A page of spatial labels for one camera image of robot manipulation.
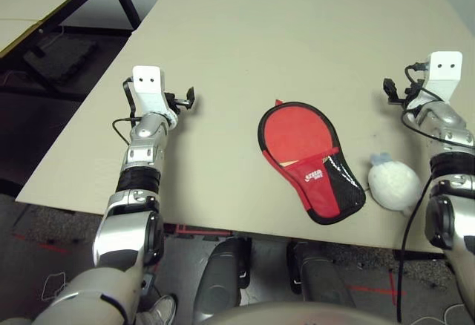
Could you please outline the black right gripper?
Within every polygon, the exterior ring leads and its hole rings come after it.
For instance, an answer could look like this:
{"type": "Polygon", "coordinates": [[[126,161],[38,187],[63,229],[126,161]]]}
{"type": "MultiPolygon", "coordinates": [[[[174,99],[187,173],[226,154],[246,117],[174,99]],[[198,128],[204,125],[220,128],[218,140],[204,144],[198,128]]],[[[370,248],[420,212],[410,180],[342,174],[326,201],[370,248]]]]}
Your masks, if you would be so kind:
{"type": "Polygon", "coordinates": [[[391,78],[384,78],[383,90],[387,95],[388,103],[399,103],[403,108],[417,108],[422,106],[425,101],[420,97],[424,85],[423,79],[417,79],[411,82],[410,86],[404,90],[405,96],[401,99],[397,94],[396,84],[391,78]]]}

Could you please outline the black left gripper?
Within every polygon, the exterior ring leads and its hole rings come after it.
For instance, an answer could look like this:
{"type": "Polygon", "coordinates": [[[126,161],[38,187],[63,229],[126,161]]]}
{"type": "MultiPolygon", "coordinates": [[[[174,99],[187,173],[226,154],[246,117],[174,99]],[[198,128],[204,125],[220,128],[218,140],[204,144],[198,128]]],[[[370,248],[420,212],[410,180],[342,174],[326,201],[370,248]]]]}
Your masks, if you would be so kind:
{"type": "Polygon", "coordinates": [[[188,110],[192,108],[195,101],[194,88],[190,87],[187,90],[186,99],[179,99],[174,93],[165,93],[165,97],[169,108],[176,114],[179,114],[181,108],[187,108],[188,110]]]}

